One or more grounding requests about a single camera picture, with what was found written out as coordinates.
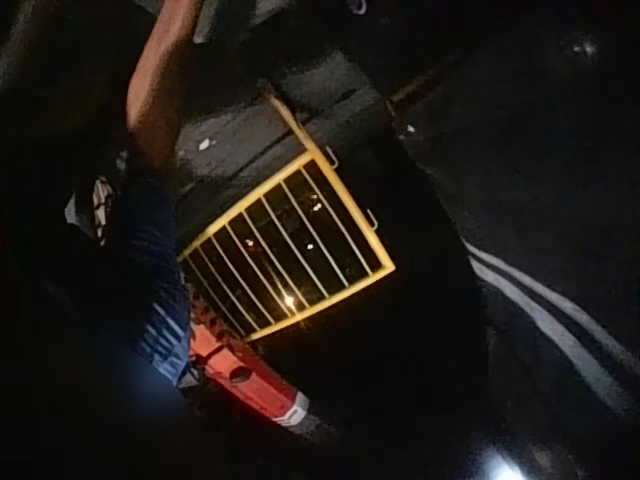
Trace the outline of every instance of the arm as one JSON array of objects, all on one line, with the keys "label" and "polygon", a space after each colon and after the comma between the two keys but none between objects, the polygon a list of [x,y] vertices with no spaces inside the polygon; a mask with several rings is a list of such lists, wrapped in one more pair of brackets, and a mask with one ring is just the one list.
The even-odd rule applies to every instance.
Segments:
[{"label": "arm", "polygon": [[127,128],[139,167],[165,172],[174,165],[184,97],[183,74],[202,0],[165,0],[129,84]]}]

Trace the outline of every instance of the yellow railing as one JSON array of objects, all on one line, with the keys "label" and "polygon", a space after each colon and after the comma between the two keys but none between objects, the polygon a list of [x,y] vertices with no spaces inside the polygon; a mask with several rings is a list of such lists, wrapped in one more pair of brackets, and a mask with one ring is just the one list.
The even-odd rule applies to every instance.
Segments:
[{"label": "yellow railing", "polygon": [[395,270],[322,150],[278,99],[269,100],[307,151],[209,225],[179,257],[216,313],[248,341]]}]

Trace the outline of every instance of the person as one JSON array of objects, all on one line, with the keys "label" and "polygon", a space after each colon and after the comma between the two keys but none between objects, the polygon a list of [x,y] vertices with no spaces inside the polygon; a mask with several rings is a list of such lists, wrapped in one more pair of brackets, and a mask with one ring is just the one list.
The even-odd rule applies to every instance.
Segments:
[{"label": "person", "polygon": [[[51,7],[24,4],[31,4],[32,20],[40,6]],[[8,343],[10,451],[29,452],[34,441],[62,449],[72,431],[74,447],[99,438],[107,448],[146,445],[159,454],[168,447],[158,439],[166,436],[151,432],[166,433],[159,425],[169,417],[182,432],[170,429],[169,443],[185,438],[189,413],[171,384],[188,359],[190,313],[168,182],[201,7],[202,0],[164,0],[130,80],[129,162],[104,247],[68,224],[59,202],[47,200],[37,162],[3,156],[0,318]],[[20,37],[20,22],[15,25],[12,34]],[[0,65],[22,61],[5,56]],[[193,421],[187,424],[188,431]],[[116,436],[115,443],[107,440]]]}]

